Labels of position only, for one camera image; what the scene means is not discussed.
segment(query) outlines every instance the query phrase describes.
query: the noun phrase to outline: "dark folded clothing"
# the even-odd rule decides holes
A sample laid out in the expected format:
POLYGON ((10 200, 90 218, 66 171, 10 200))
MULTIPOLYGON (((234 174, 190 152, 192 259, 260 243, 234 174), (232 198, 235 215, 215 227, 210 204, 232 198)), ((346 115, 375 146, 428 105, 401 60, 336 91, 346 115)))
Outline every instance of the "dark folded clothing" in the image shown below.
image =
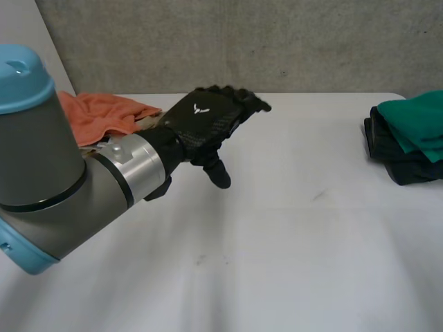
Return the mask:
POLYGON ((370 112, 370 118, 365 119, 366 139, 372 141, 370 156, 381 161, 429 161, 421 151, 412 151, 405 154, 400 144, 391 134, 388 123, 376 107, 370 112))
POLYGON ((432 163, 419 151, 405 154, 374 107, 365 119, 365 134, 371 158, 384 163, 391 179, 399 185, 430 182, 443 178, 443 160, 432 163))
POLYGON ((386 171, 391 179, 398 185, 410 185, 411 183, 431 182, 443 178, 443 163, 437 161, 431 163, 410 162, 385 162, 386 171))

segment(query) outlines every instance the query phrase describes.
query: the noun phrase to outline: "silver metal ring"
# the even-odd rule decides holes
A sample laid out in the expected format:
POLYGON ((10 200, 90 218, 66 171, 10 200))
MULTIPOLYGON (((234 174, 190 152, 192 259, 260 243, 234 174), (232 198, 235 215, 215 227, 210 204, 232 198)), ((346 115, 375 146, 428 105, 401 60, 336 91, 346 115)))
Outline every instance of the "silver metal ring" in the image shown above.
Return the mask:
POLYGON ((109 143, 100 150, 125 178, 134 203, 145 198, 165 182, 165 168, 160 156, 144 138, 132 134, 109 143))

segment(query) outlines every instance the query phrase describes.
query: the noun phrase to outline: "black ring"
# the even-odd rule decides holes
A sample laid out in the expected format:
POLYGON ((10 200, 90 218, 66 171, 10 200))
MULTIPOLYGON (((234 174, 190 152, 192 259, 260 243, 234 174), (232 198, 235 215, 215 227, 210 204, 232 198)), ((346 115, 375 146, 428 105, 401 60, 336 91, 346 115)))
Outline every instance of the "black ring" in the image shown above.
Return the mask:
POLYGON ((0 203, 0 208, 9 212, 34 212, 49 208, 50 206, 58 204, 64 201, 65 199, 69 198, 70 196, 74 195, 77 192, 77 190, 79 190, 83 186, 83 183, 86 181, 86 178, 87 178, 87 166, 85 163, 82 175, 72 186, 70 186, 64 192, 61 192, 58 195, 51 197, 50 199, 45 199, 44 201, 40 201, 38 203, 32 203, 26 205, 6 205, 0 203))
POLYGON ((125 195, 127 208, 129 209, 131 206, 133 206, 134 196, 132 196, 131 188, 127 184, 125 177, 120 173, 118 168, 108 158, 102 156, 101 154, 93 154, 91 157, 105 166, 108 171, 111 172, 112 176, 116 179, 123 194, 125 195))

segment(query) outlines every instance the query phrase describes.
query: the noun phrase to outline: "white logo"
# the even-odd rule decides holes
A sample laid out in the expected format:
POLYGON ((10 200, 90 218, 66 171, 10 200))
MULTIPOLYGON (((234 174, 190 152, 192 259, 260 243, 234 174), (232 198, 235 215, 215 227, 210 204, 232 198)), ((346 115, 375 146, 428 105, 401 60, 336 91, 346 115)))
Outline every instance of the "white logo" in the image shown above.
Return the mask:
POLYGON ((209 109, 199 109, 197 108, 197 104, 194 104, 194 114, 206 113, 206 112, 209 112, 209 109))

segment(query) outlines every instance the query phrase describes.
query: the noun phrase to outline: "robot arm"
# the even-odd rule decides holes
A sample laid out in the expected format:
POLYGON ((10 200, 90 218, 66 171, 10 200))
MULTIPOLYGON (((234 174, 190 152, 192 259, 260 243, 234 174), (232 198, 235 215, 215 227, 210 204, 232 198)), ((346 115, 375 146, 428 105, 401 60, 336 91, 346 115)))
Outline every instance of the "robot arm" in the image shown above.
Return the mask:
POLYGON ((217 150, 249 116, 270 109, 246 90, 196 89, 158 127, 83 159, 37 54, 0 45, 0 249, 39 274, 133 204, 164 194, 183 161, 229 187, 217 150))

